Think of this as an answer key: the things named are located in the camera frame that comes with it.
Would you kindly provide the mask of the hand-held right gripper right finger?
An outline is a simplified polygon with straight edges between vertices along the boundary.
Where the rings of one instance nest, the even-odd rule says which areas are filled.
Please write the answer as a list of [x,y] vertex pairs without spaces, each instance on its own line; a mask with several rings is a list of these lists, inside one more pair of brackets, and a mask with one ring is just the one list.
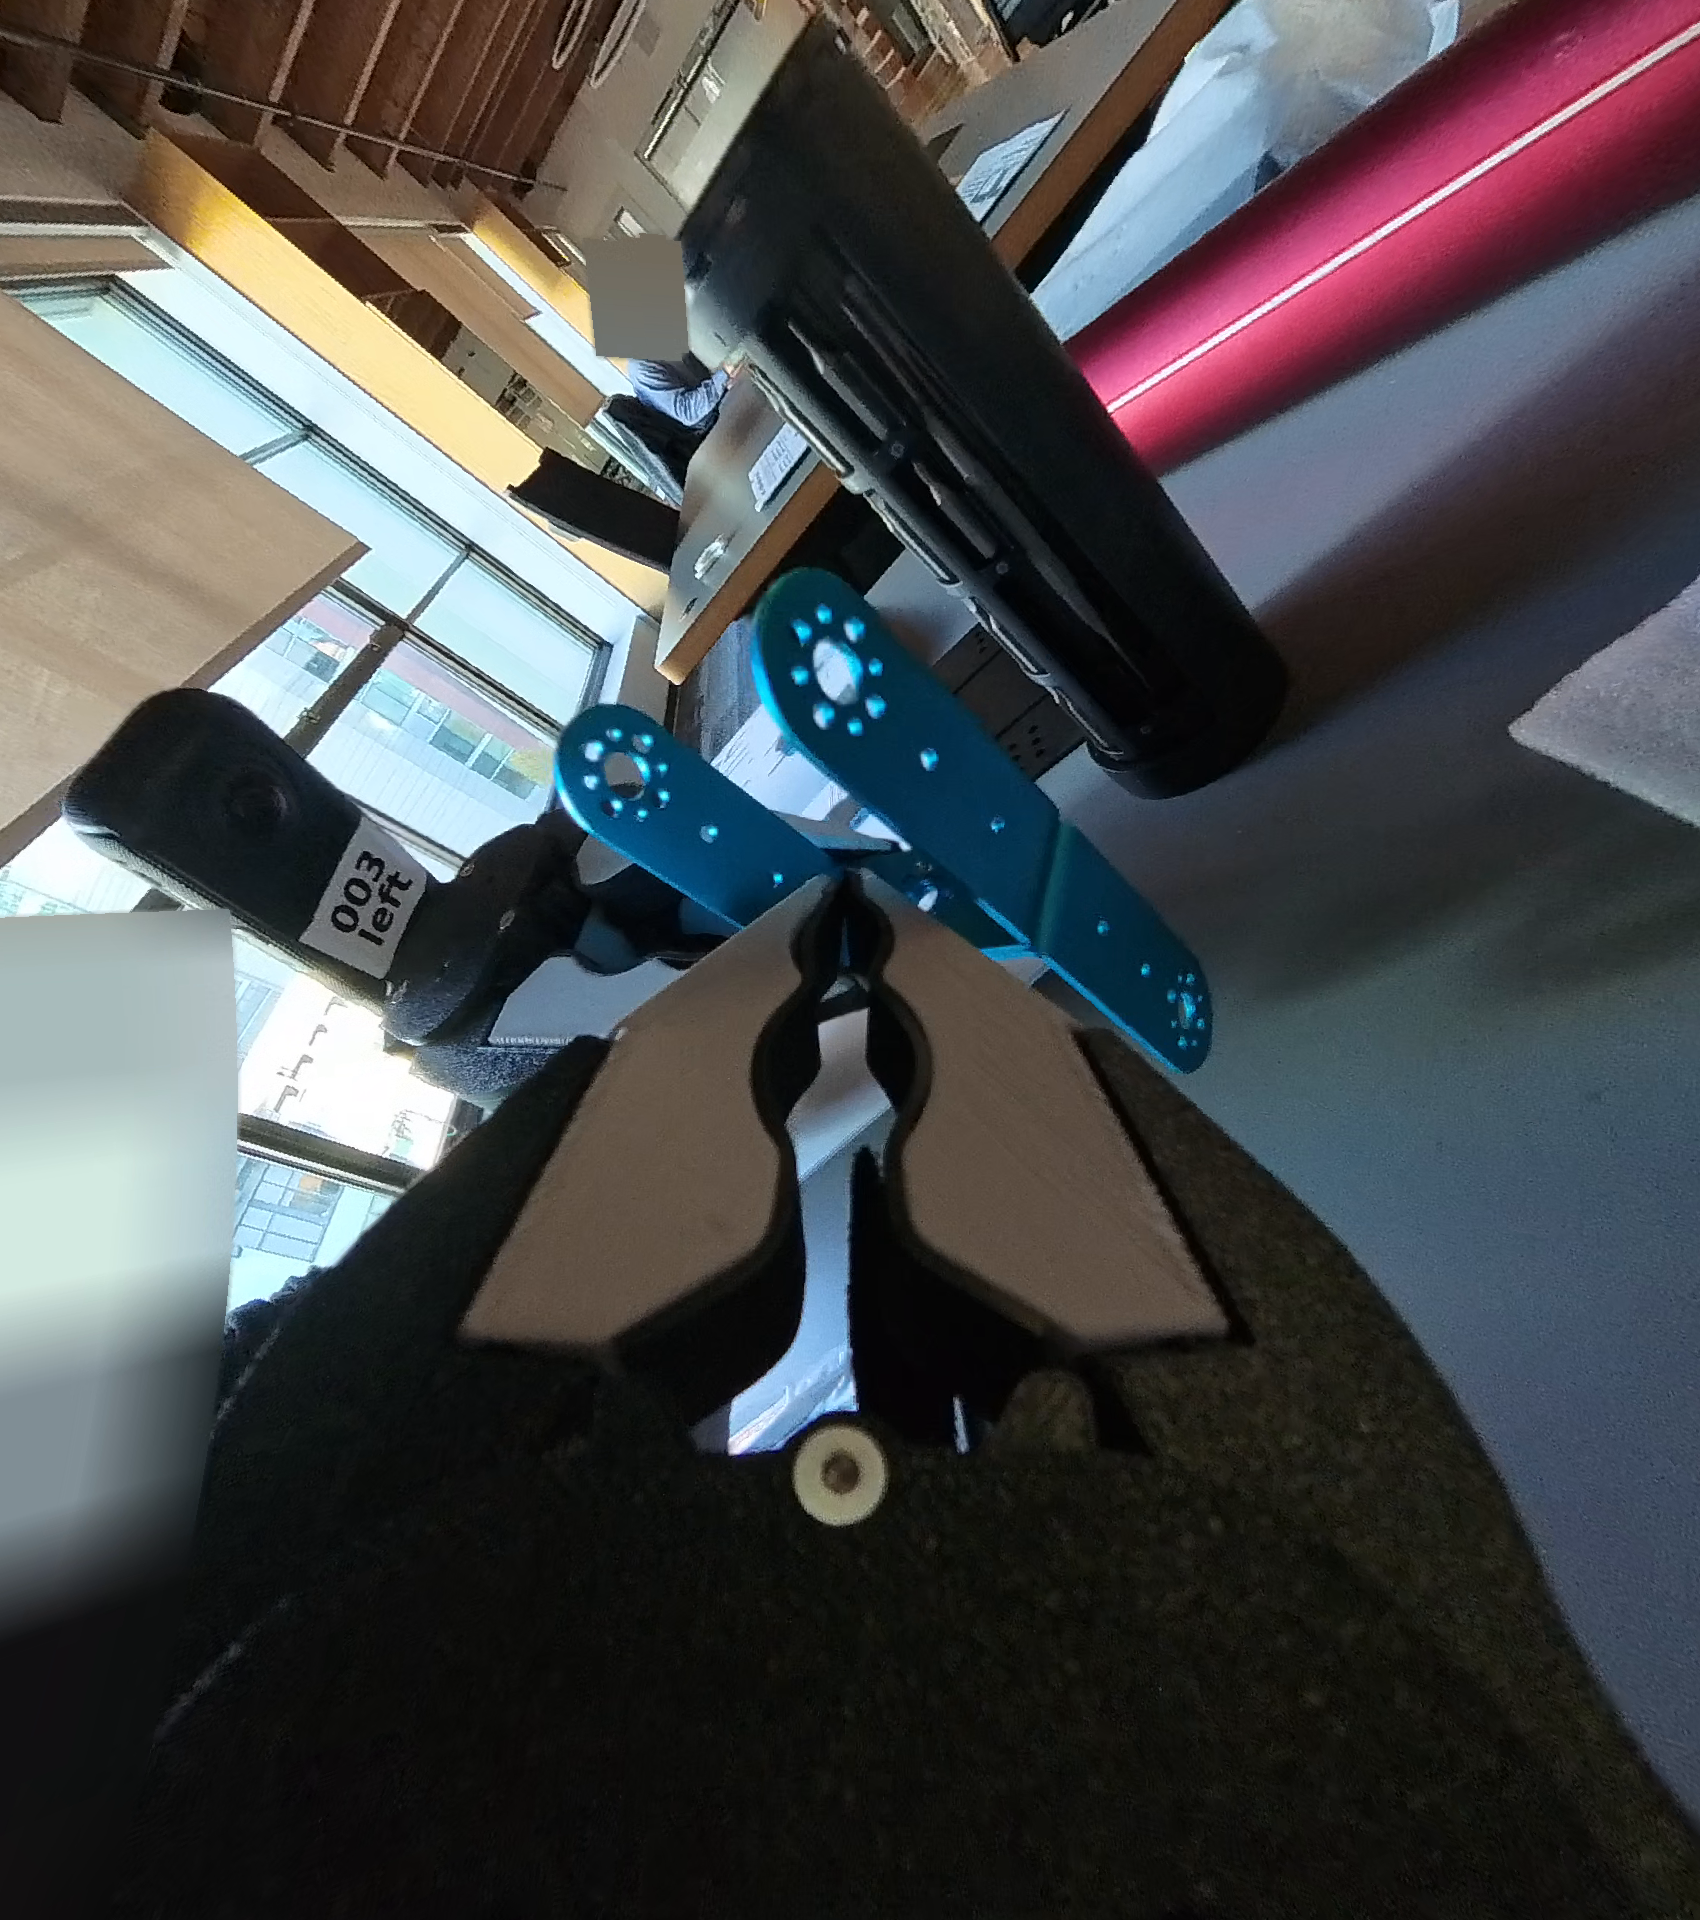
[[886,1184],[935,1272],[1065,1352],[1228,1332],[1078,1029],[893,886],[845,891]]

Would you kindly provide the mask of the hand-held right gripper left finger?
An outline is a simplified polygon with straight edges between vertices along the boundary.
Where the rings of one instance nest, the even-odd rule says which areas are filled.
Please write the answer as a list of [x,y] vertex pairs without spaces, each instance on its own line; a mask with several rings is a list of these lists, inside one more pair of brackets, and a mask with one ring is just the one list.
[[801,882],[607,1045],[466,1311],[473,1341],[607,1354],[763,1255],[822,1068],[839,876]]

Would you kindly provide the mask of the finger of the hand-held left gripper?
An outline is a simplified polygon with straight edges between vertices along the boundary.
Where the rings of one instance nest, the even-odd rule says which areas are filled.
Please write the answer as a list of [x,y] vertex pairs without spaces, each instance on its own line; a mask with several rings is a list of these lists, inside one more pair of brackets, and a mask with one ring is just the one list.
[[549,957],[502,1002],[490,1045],[569,1045],[606,1040],[650,998],[670,990],[680,971],[644,960],[621,972],[592,972],[574,957]]

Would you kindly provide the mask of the blue H-shaped metal bracket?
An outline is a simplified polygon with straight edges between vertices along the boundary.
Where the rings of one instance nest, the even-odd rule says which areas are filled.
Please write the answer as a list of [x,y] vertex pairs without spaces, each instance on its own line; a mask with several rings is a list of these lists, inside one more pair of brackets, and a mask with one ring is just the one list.
[[[803,569],[758,603],[752,674],[781,741],[901,845],[862,856],[985,957],[1041,960],[1174,1075],[1214,1042],[1203,972],[1110,865],[882,616],[837,576]],[[842,859],[621,705],[560,734],[555,792],[574,824],[729,930]]]

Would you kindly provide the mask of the white instruction booklet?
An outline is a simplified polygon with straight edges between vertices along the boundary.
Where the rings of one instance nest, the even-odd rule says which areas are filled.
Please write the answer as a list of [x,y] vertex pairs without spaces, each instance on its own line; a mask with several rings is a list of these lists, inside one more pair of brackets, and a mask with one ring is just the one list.
[[758,707],[714,759],[714,769],[768,811],[801,821],[844,818],[848,792],[820,770]]

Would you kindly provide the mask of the large window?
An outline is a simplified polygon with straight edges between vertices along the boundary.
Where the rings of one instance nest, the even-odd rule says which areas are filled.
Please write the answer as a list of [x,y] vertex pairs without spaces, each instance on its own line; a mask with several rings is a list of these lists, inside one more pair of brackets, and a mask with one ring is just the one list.
[[[549,754],[635,609],[508,503],[194,268],[3,288],[41,323],[362,545],[331,589],[212,683],[447,881],[552,805]],[[0,868],[0,918],[116,914],[135,876],[50,822]],[[238,1115],[427,1170],[454,1099],[304,964],[233,937]],[[238,1155],[230,1308],[339,1258],[373,1188]]]

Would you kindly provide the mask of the beige roller blind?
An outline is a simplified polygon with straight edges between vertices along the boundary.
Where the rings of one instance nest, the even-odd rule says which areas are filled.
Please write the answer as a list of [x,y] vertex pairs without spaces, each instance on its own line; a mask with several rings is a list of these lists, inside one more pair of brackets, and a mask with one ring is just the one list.
[[212,684],[362,555],[0,290],[0,867],[134,709]]

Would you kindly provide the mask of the black office chair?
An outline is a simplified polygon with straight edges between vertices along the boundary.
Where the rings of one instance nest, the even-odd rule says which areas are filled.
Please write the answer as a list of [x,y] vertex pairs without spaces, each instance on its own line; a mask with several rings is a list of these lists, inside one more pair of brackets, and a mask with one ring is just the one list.
[[670,573],[680,540],[680,509],[644,489],[619,484],[544,448],[535,466],[505,491],[523,513],[542,516],[568,539],[593,542],[630,563]]

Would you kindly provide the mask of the black cylindrical screwdriver set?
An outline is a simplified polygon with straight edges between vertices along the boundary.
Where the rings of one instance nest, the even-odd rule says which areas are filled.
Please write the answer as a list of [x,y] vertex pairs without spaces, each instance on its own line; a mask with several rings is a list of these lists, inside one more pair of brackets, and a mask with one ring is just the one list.
[[890,533],[1145,800],[1244,765],[1287,672],[882,86],[809,18],[680,235],[742,352]]

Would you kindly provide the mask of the red metal cylinder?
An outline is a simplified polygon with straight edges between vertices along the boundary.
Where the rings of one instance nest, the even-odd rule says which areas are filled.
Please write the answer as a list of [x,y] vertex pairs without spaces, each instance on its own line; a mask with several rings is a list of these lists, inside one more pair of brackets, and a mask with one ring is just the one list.
[[1700,2],[1509,4],[1067,346],[1170,473],[1700,193]]

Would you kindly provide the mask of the white crumpled plastic bag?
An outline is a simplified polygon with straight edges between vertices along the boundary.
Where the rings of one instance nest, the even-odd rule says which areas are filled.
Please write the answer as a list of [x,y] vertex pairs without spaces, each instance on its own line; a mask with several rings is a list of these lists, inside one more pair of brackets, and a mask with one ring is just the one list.
[[1198,40],[1032,303],[1078,337],[1497,2],[1242,2]]

